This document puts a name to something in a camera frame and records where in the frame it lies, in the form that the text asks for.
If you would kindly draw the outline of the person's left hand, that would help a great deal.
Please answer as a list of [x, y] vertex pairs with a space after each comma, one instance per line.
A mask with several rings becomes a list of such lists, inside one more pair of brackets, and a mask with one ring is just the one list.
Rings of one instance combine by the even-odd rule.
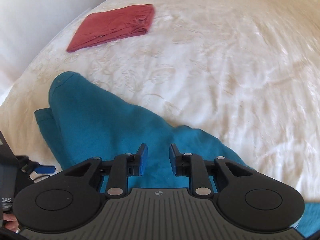
[[19, 223], [17, 218], [13, 213], [3, 213], [3, 219], [5, 221], [5, 228], [12, 231], [17, 232], [19, 228]]

